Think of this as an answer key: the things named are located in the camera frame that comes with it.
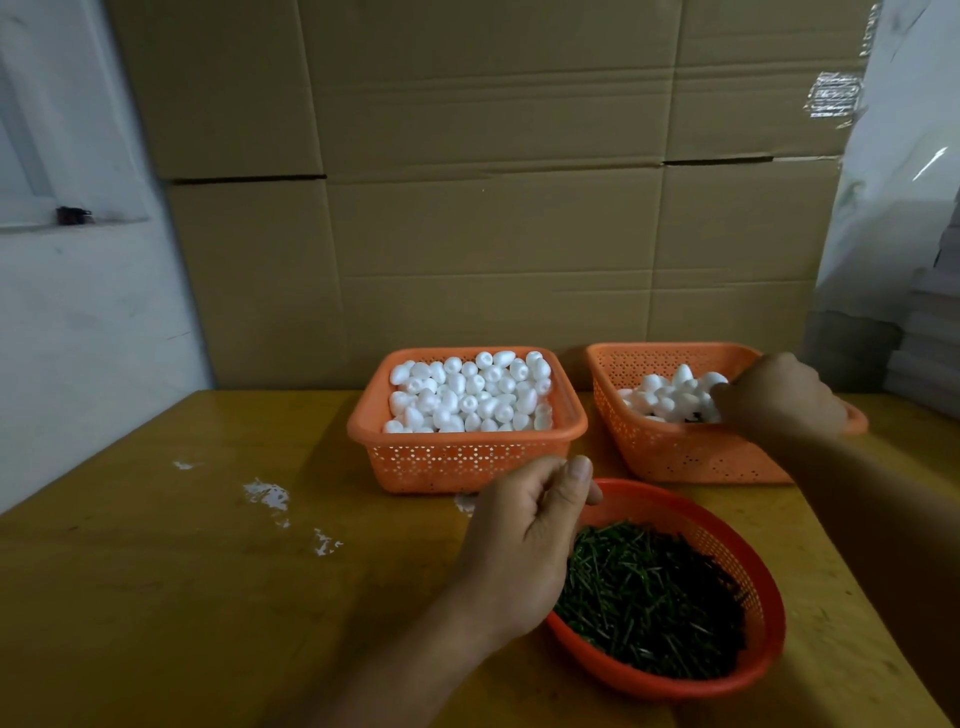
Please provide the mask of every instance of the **human hand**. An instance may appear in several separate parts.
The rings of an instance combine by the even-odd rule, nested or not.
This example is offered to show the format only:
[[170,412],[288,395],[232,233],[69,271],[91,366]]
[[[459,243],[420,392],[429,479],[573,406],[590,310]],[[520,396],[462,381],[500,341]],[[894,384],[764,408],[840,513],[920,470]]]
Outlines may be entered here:
[[792,353],[762,356],[710,394],[724,423],[761,447],[784,437],[835,437],[847,423],[843,402]]
[[544,456],[501,475],[477,499],[442,599],[488,652],[530,632],[560,598],[580,513],[603,499],[592,477],[583,455]]

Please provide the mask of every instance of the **person's left hand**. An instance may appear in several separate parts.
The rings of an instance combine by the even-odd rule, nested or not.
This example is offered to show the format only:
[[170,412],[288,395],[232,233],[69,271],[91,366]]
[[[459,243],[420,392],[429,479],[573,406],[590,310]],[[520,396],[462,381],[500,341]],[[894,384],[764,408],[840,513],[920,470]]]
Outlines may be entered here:
[[583,455],[538,458],[477,499],[444,597],[490,651],[530,632],[560,598],[585,503],[603,499]]

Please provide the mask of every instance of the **white wall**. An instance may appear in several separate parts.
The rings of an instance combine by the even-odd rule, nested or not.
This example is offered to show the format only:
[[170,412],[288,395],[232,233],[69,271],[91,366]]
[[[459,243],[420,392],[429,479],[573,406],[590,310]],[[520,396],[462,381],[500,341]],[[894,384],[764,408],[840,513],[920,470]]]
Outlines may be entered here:
[[860,107],[804,342],[846,389],[882,380],[960,187],[960,2],[885,0]]
[[86,140],[52,176],[67,170],[60,183],[79,204],[142,221],[0,231],[0,511],[210,386],[102,10],[0,0],[0,39],[11,27],[18,41],[5,42],[5,58],[12,50],[27,54],[20,61],[43,58],[26,81],[43,96],[53,133]]

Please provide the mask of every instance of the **wooden table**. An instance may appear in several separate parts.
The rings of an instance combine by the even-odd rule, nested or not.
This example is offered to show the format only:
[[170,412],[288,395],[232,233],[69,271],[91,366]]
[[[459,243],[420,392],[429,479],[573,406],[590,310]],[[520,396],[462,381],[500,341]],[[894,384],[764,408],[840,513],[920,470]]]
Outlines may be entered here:
[[[0,725],[254,726],[329,684],[427,603],[468,517],[391,497],[345,424],[350,392],[202,392],[0,517]],[[860,447],[956,491],[960,425],[851,398]],[[626,475],[591,402],[575,445]],[[287,509],[251,503],[275,484]],[[678,489],[777,579],[783,658],[740,695],[644,705],[583,673],[543,628],[493,656],[437,725],[924,726],[947,722],[792,486]]]

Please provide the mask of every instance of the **basket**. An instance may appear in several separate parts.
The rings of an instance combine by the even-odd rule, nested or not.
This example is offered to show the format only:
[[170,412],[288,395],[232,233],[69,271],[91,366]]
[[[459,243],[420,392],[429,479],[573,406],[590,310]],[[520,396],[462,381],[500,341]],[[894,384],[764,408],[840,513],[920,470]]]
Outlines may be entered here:
[[[408,359],[444,361],[450,356],[473,359],[480,352],[511,350],[525,357],[542,352],[553,370],[553,389],[547,397],[553,407],[554,428],[522,432],[451,432],[387,434],[383,424],[392,419],[389,397],[394,391],[390,371]],[[501,473],[541,455],[566,457],[570,443],[587,431],[587,413],[577,399],[557,355],[536,347],[451,347],[404,349],[380,364],[347,423],[350,439],[367,448],[373,474],[391,493],[470,493]]]
[[716,680],[676,680],[617,662],[583,640],[556,612],[547,625],[560,643],[594,677],[615,690],[646,700],[719,697],[756,682],[783,651],[786,616],[770,571],[736,531],[692,500],[632,480],[598,479],[604,499],[587,506],[580,525],[630,521],[650,523],[666,533],[681,533],[698,551],[709,554],[747,593],[746,643],[732,675]]
[[[788,483],[790,476],[763,450],[729,427],[647,420],[623,403],[617,389],[644,375],[672,373],[686,362],[694,376],[719,372],[733,380],[760,356],[738,344],[594,344],[587,347],[593,397],[633,473],[657,483]],[[847,407],[847,434],[867,431],[867,418]]]

